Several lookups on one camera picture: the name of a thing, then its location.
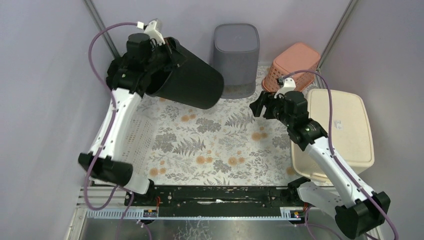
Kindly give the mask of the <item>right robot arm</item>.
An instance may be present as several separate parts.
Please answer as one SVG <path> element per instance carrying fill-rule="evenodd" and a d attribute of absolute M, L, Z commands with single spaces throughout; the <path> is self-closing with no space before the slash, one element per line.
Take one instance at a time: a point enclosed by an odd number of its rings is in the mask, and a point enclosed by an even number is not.
<path fill-rule="evenodd" d="M 387 215 L 389 196 L 383 191 L 375 192 L 344 162 L 330 135 L 309 117 L 308 102 L 302 93 L 262 91 L 249 108 L 254 117 L 276 119 L 284 124 L 290 140 L 319 165 L 338 192 L 324 190 L 310 180 L 297 182 L 286 193 L 291 205 L 306 202 L 320 209 L 352 240 L 383 223 L 393 225 Z"/>

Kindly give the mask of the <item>black round waste bin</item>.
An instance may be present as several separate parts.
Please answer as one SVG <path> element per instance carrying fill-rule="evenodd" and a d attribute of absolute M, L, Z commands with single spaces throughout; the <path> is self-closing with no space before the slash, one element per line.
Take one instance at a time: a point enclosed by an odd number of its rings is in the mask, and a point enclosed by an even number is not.
<path fill-rule="evenodd" d="M 179 67 L 151 75 L 145 94 L 199 109 L 210 109 L 221 98 L 223 76 L 173 37 L 166 38 Z"/>

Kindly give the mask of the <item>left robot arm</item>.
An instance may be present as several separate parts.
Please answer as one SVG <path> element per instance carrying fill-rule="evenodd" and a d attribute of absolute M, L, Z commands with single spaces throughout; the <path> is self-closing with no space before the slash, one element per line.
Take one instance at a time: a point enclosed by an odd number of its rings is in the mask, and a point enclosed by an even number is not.
<path fill-rule="evenodd" d="M 144 206 L 152 204 L 153 181 L 143 173 L 143 158 L 153 148 L 154 122 L 137 114 L 142 97 L 126 88 L 111 90 L 106 116 L 87 153 L 78 156 L 88 181 L 136 193 Z"/>

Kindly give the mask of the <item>grey ribbed waste bin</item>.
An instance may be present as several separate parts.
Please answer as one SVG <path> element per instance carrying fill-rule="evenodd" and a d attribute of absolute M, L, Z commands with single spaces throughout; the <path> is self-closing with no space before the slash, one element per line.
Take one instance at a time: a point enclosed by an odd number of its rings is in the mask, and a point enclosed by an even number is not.
<path fill-rule="evenodd" d="M 256 90 L 260 38 L 255 26 L 227 23 L 213 34 L 211 65 L 223 77 L 222 99 L 243 99 Z"/>

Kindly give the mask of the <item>pink perforated plastic basket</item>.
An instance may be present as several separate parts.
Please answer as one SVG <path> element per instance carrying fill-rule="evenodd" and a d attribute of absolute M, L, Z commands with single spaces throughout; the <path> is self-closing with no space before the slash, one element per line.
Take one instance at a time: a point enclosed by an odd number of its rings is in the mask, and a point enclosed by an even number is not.
<path fill-rule="evenodd" d="M 262 80 L 262 88 L 276 92 L 280 86 L 277 79 L 299 70 L 315 71 L 321 55 L 309 45 L 297 42 L 278 55 L 272 62 L 268 74 Z"/>

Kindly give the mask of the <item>cream plastic laundry basket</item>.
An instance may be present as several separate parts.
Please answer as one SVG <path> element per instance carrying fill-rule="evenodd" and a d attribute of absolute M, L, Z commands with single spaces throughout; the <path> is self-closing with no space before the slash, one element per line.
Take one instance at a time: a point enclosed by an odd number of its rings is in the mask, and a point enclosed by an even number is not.
<path fill-rule="evenodd" d="M 325 131 L 332 130 L 332 144 L 356 174 L 375 162 L 369 118 L 362 98 L 356 94 L 312 89 L 306 94 L 309 117 Z"/>

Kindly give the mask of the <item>white perforated plastic basket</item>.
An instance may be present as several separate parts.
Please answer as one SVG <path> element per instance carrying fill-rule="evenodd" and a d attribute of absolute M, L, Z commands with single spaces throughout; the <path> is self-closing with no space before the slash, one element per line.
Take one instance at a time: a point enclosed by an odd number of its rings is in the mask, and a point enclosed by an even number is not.
<path fill-rule="evenodd" d="M 102 143 L 111 117 L 110 113 L 106 115 L 89 151 L 96 154 L 101 147 L 99 158 L 109 156 L 113 161 L 129 163 L 136 174 L 147 176 L 146 166 L 153 149 L 155 122 L 138 111 L 125 115 L 118 112 L 105 143 Z"/>

